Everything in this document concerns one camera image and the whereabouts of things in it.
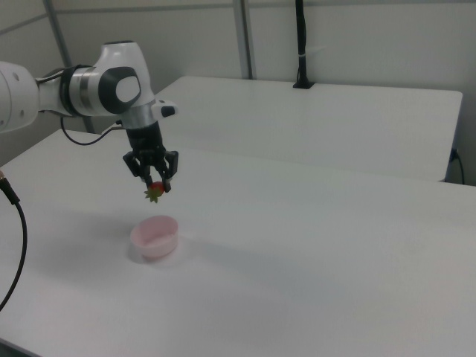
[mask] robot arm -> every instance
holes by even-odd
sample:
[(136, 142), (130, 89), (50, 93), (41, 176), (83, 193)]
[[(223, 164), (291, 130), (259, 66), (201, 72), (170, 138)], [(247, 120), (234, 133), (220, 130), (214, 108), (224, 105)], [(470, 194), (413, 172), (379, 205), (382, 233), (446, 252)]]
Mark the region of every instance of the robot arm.
[(127, 166), (147, 187), (154, 167), (166, 192), (179, 154), (166, 151), (157, 119), (175, 110), (170, 103), (155, 100), (135, 42), (106, 43), (93, 66), (61, 68), (36, 80), (25, 68), (0, 62), (0, 132), (28, 125), (38, 111), (72, 117), (118, 115), (132, 147), (123, 157)]

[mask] pink bowl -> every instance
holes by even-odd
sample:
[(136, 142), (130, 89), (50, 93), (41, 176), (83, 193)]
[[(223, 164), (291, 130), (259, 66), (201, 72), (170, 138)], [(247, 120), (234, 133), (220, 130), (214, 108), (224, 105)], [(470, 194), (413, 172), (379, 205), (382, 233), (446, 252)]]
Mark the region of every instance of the pink bowl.
[(179, 224), (172, 217), (150, 217), (132, 229), (131, 242), (147, 258), (163, 257), (177, 246), (178, 229)]

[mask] table surface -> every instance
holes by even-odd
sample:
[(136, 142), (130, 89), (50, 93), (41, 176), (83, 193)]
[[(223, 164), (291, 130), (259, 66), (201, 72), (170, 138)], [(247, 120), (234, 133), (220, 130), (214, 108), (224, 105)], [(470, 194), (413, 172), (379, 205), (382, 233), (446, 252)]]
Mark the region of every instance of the table surface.
[(462, 94), (182, 77), (158, 98), (179, 107), (161, 124), (173, 145), (439, 181)]
[[(56, 132), (4, 167), (30, 243), (0, 338), (49, 357), (474, 355), (473, 187), (169, 148), (159, 205), (124, 132)], [(129, 232), (155, 214), (181, 237), (147, 262)], [(3, 296), (21, 233), (1, 197), (0, 226)]]

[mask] strawberry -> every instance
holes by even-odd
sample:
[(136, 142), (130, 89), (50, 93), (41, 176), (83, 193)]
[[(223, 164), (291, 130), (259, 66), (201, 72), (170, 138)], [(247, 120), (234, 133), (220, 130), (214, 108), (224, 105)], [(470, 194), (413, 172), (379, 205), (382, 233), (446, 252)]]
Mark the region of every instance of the strawberry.
[(144, 193), (146, 194), (146, 199), (150, 199), (151, 202), (157, 203), (158, 198), (164, 193), (164, 184), (162, 182), (153, 182)]

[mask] white wall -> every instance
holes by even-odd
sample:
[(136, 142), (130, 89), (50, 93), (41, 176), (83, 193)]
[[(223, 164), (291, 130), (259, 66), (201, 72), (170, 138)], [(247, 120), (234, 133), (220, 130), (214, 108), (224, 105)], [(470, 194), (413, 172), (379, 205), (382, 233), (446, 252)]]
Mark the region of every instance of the white wall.
[[(289, 0), (250, 0), (257, 79), (296, 78), (293, 6)], [(476, 184), (475, 3), (306, 6), (305, 15), (308, 52), (321, 48), (308, 54), (311, 80), (461, 91), (455, 146), (467, 183)], [(460, 180), (456, 162), (449, 178)]]
[[(41, 0), (0, 2), (0, 61), (23, 65), (34, 77), (63, 66)], [(83, 127), (81, 122), (75, 124), (76, 128)], [(30, 126), (0, 134), (0, 166), (59, 127), (55, 115), (39, 114)]]
[[(184, 75), (242, 77), (231, 0), (56, 0), (54, 6), (73, 63), (92, 65), (104, 42), (131, 39), (144, 52), (155, 92)], [(111, 122), (96, 120), (95, 128)]]

